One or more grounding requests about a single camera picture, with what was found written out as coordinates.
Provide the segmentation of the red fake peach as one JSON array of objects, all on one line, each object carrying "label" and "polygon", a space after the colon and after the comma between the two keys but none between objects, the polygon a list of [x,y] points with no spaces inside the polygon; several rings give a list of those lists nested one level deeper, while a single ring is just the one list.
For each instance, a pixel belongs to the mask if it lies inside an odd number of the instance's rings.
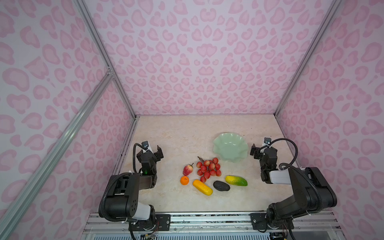
[{"label": "red fake peach", "polygon": [[194,170],[193,165],[194,164],[187,165],[187,166],[184,167],[184,169],[183,169],[183,175],[184,176],[188,176],[188,175],[190,175],[193,172],[193,170]]}]

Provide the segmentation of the green yellow mango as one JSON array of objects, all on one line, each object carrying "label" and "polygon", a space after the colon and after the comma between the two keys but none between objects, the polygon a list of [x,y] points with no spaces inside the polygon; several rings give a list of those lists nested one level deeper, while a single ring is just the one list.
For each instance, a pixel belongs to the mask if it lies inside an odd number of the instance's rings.
[{"label": "green yellow mango", "polygon": [[226,176],[225,181],[228,184],[234,185],[234,186],[240,186],[240,187],[247,187],[248,186],[247,180],[245,180],[244,178],[239,177],[239,176]]}]

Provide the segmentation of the small orange tangerine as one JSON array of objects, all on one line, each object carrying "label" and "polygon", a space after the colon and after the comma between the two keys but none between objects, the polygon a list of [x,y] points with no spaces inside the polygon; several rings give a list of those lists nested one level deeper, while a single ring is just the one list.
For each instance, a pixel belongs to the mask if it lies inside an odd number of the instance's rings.
[{"label": "small orange tangerine", "polygon": [[187,176],[183,176],[183,177],[181,177],[181,179],[180,179],[180,183],[183,185],[183,186],[186,186],[186,185],[188,185],[189,184],[189,178],[187,177]]}]

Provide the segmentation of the dark avocado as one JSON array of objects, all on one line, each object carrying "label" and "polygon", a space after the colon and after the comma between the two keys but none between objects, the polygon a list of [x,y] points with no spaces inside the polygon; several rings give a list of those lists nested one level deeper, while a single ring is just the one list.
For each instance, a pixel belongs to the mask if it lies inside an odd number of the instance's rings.
[{"label": "dark avocado", "polygon": [[213,187],[220,192],[227,192],[231,189],[231,187],[227,183],[224,183],[222,181],[215,181],[213,183]]}]

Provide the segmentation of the yellow orange mango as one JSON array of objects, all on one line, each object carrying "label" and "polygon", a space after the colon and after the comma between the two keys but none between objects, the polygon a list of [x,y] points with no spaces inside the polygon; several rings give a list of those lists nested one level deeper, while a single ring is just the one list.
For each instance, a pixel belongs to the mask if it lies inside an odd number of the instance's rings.
[{"label": "yellow orange mango", "polygon": [[206,196],[211,196],[213,194],[213,190],[200,180],[194,180],[193,186]]}]

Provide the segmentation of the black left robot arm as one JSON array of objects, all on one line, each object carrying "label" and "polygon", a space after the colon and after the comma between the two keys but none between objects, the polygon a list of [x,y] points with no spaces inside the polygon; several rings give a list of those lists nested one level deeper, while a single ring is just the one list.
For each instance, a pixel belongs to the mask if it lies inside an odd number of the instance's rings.
[{"label": "black left robot arm", "polygon": [[130,222],[155,225],[156,212],[153,206],[139,202],[139,191],[152,189],[157,183],[157,163],[164,158],[157,147],[153,152],[149,143],[135,144],[142,150],[135,155],[142,168],[139,172],[112,175],[99,204],[99,216],[109,222]]}]

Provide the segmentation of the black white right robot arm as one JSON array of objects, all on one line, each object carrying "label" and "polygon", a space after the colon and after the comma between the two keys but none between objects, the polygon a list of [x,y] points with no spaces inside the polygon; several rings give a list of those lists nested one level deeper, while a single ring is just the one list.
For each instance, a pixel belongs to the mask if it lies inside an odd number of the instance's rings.
[{"label": "black white right robot arm", "polygon": [[317,167],[297,168],[293,164],[277,165],[278,150],[271,144],[252,145],[250,155],[260,161],[261,180],[266,184],[290,185],[293,195],[268,206],[265,216],[254,220],[255,229],[266,232],[286,226],[306,215],[316,214],[337,205],[337,196]]}]

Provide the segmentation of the light green scalloped fruit bowl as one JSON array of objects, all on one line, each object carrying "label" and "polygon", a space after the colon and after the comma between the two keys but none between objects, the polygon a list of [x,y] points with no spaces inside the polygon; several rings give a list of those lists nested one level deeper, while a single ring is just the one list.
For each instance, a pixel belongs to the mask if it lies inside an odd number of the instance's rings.
[{"label": "light green scalloped fruit bowl", "polygon": [[249,146],[238,134],[222,133],[213,141],[213,152],[220,160],[237,163],[248,156]]}]

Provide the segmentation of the red lychee bunch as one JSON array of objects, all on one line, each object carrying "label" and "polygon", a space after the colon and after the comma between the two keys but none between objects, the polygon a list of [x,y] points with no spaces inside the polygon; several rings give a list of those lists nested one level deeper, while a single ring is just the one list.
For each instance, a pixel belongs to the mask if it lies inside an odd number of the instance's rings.
[{"label": "red lychee bunch", "polygon": [[211,160],[204,160],[201,157],[198,157],[197,162],[197,174],[200,177],[200,181],[205,183],[210,177],[221,177],[221,165],[219,164],[218,158],[213,158]]}]

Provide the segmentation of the left diagonal aluminium strut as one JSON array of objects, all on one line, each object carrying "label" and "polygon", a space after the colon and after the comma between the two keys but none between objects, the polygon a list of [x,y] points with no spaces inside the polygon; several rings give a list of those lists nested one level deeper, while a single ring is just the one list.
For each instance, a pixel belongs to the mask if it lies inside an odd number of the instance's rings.
[{"label": "left diagonal aluminium strut", "polygon": [[34,199],[48,180],[49,176],[64,156],[75,136],[93,111],[104,91],[108,88],[113,75],[107,74],[95,88],[76,116],[70,122],[61,137],[51,148],[46,158],[40,164],[35,173],[30,177],[18,197],[12,202],[1,219],[1,239],[7,240],[33,203]]}]

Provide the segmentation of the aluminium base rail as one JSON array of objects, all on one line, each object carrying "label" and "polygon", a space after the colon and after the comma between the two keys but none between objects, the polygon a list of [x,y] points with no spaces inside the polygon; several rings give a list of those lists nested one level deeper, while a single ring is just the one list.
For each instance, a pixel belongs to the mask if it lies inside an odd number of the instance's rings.
[{"label": "aluminium base rail", "polygon": [[168,212],[166,229],[153,234],[130,232],[128,223],[112,223],[91,214],[81,238],[83,240],[344,240],[345,235],[331,211],[306,215],[286,226],[261,232],[254,220],[265,212]]}]

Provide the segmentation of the back right aluminium post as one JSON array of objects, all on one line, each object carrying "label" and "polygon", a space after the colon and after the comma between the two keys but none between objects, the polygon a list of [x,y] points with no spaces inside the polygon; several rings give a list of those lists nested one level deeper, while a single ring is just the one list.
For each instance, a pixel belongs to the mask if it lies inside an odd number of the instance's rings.
[{"label": "back right aluminium post", "polygon": [[326,35],[328,29],[332,25],[334,19],[336,18],[338,11],[340,10],[341,6],[343,5],[342,0],[334,0],[332,1],[330,7],[328,8],[321,24],[318,27],[318,30],[316,31],[313,39],[310,42],[310,45],[305,52],[303,59],[301,60],[296,72],[294,73],[286,91],[283,94],[283,97],[274,113],[275,118],[277,118],[281,113],[283,112],[283,108],[285,107],[286,103],[288,102],[288,99],[291,95],[291,93],[294,91],[294,87],[300,80],[301,75],[303,74],[305,68],[307,67],[308,63],[310,62],[312,56],[315,54],[319,44],[322,41],[322,38]]}]

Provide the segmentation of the aluminium post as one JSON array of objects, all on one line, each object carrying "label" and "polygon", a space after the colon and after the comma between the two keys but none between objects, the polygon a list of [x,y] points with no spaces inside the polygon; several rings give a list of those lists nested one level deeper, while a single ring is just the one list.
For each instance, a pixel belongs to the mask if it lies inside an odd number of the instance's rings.
[{"label": "aluminium post", "polygon": [[78,9],[79,14],[81,15],[82,19],[85,22],[85,26],[88,29],[96,48],[98,49],[106,68],[108,69],[108,73],[112,76],[112,80],[115,84],[115,86],[118,89],[118,93],[123,99],[123,103],[126,107],[126,109],[129,111],[130,116],[132,117],[133,120],[137,118],[137,115],[135,114],[133,107],[129,101],[128,95],[124,90],[123,84],[116,73],[115,67],[111,61],[111,58],[107,52],[107,49],[103,43],[103,40],[96,28],[96,24],[93,21],[93,18],[91,16],[91,13],[88,9],[88,6],[85,1],[83,0],[74,0],[73,3],[76,5],[76,8]]},{"label": "aluminium post", "polygon": [[305,52],[303,59],[301,60],[296,72],[294,73],[286,91],[283,94],[283,97],[274,113],[275,118],[277,118],[281,113],[283,112],[283,108],[285,107],[286,103],[288,102],[288,99],[291,95],[291,93],[294,91],[294,87],[300,80],[301,75],[303,74],[305,68],[307,67],[308,63],[310,62],[312,56],[315,54],[319,44],[322,41],[322,38],[326,35],[328,29],[332,25],[334,19],[336,18],[338,11],[340,10],[341,6],[343,5],[342,0],[334,0],[332,1],[330,7],[328,8],[321,24],[318,27],[318,30],[316,31],[313,39],[310,42],[310,45]]}]

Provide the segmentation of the back left aluminium post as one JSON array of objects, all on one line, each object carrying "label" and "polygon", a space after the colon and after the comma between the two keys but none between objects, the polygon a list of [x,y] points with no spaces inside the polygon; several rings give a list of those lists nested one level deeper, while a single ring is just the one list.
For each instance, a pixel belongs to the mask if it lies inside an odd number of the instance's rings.
[{"label": "back left aluminium post", "polygon": [[93,18],[91,16],[91,13],[88,9],[88,6],[85,1],[83,0],[74,0],[73,3],[76,5],[76,8],[78,9],[79,14],[81,15],[82,19],[85,22],[85,26],[88,29],[96,48],[98,49],[106,68],[108,69],[108,73],[112,76],[112,80],[115,84],[115,86],[118,89],[118,93],[123,99],[123,103],[126,107],[126,109],[129,111],[130,116],[132,117],[133,120],[137,118],[137,115],[135,114],[133,107],[129,101],[128,95],[124,90],[123,84],[116,73],[115,67],[111,61],[111,58],[107,52],[107,49],[103,43],[103,40],[96,28],[96,24],[93,21]]}]

